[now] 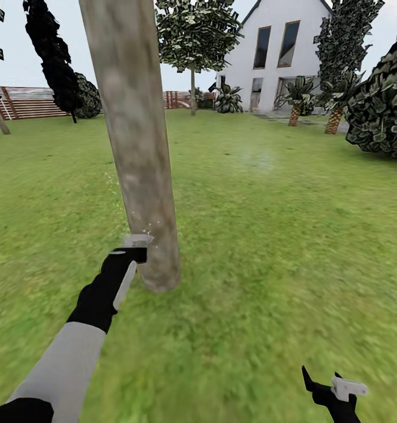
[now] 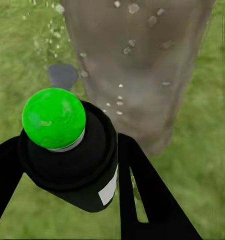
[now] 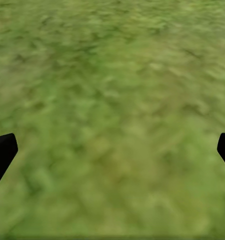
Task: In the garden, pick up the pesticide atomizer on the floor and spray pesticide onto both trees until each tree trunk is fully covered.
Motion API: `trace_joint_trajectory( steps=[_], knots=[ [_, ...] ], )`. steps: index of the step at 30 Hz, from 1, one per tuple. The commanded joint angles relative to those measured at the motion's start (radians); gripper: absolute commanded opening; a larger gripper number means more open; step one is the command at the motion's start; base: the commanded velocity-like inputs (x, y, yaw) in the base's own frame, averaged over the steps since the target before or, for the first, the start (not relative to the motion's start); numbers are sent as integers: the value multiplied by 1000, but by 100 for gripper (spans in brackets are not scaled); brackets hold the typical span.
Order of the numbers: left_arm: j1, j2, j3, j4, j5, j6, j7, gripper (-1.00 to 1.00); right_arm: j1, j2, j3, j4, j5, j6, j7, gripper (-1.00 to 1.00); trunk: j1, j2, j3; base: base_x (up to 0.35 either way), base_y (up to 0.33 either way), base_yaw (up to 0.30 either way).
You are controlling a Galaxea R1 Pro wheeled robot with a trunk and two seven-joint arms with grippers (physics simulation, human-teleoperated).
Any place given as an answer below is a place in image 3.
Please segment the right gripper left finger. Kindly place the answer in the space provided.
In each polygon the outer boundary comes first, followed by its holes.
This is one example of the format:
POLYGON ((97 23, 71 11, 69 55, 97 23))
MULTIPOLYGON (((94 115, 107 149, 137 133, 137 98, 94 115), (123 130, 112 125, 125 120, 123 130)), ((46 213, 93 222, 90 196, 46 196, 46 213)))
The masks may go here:
POLYGON ((13 133, 0 136, 0 180, 17 152, 17 140, 13 133))

